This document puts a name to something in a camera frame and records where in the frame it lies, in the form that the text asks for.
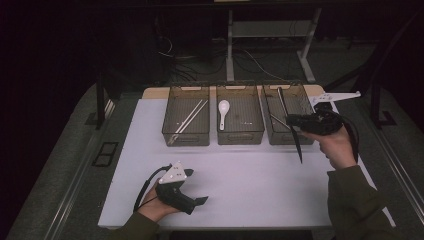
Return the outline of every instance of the person's left hand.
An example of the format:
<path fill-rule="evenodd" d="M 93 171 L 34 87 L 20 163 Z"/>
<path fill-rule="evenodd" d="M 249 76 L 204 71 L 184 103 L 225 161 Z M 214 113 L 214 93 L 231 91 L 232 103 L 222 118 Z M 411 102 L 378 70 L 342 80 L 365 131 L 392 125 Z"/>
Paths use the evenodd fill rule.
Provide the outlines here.
<path fill-rule="evenodd" d="M 141 203 L 142 206 L 137 210 L 138 213 L 154 222 L 158 222 L 163 217 L 171 213 L 179 212 L 178 209 L 171 207 L 158 199 L 155 190 L 157 185 L 158 181 L 155 182 L 153 187 L 150 188 L 149 192 L 147 192 L 146 196 L 144 196 L 143 202 Z"/>

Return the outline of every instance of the hand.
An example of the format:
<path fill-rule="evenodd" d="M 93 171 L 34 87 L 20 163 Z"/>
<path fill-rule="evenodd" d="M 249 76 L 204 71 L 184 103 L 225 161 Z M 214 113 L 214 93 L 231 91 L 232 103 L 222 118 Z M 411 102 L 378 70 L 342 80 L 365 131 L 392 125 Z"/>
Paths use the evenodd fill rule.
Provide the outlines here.
<path fill-rule="evenodd" d="M 321 152 L 330 159 L 331 166 L 336 170 L 356 165 L 349 134 L 344 126 L 338 132 L 326 136 L 308 132 L 303 132 L 303 135 L 319 142 Z"/>
<path fill-rule="evenodd" d="M 155 190 L 157 185 L 158 181 L 156 181 L 153 187 L 149 190 L 149 192 L 147 192 L 146 196 L 143 199 L 143 202 L 141 203 L 142 206 L 137 210 L 137 212 L 154 222 L 158 222 L 163 217 L 171 213 L 179 212 L 178 209 L 166 205 L 157 198 Z"/>

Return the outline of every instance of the metal chopsticks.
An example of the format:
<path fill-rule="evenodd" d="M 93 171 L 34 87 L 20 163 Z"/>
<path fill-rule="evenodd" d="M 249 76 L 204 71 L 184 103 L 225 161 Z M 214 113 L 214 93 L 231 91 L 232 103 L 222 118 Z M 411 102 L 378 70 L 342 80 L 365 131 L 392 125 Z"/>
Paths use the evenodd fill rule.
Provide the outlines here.
<path fill-rule="evenodd" d="M 180 133 L 182 133 L 188 125 L 190 125 L 191 121 L 199 114 L 199 112 L 203 109 L 203 107 L 206 105 L 208 100 L 206 100 L 201 106 L 200 104 L 203 102 L 203 99 L 197 103 L 197 105 L 193 108 L 193 110 L 190 112 L 190 114 L 187 116 L 187 118 L 181 123 L 181 126 L 175 131 L 175 134 L 172 135 L 172 137 L 168 141 L 168 145 L 174 144 L 175 140 L 177 140 Z"/>

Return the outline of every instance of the sleeve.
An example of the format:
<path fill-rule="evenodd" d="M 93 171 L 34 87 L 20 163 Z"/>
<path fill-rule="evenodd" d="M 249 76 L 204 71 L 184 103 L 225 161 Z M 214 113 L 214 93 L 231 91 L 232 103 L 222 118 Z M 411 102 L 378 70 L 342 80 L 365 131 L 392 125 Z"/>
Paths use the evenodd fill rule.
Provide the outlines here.
<path fill-rule="evenodd" d="M 159 225 L 142 214 L 135 212 L 119 229 L 113 230 L 108 240 L 148 240 L 156 234 Z"/>
<path fill-rule="evenodd" d="M 382 211 L 385 201 L 359 166 L 328 172 L 328 211 L 338 240 L 402 239 Z"/>

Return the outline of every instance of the white spoon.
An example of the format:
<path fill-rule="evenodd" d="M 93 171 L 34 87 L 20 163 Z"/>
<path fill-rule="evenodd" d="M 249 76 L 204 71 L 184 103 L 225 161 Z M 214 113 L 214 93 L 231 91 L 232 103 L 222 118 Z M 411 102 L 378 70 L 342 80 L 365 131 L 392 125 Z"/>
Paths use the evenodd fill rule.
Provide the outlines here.
<path fill-rule="evenodd" d="M 224 130 L 224 120 L 225 115 L 227 115 L 228 110 L 230 110 L 230 103 L 227 100 L 222 100 L 218 105 L 219 113 L 221 114 L 221 123 L 219 124 L 219 129 Z"/>

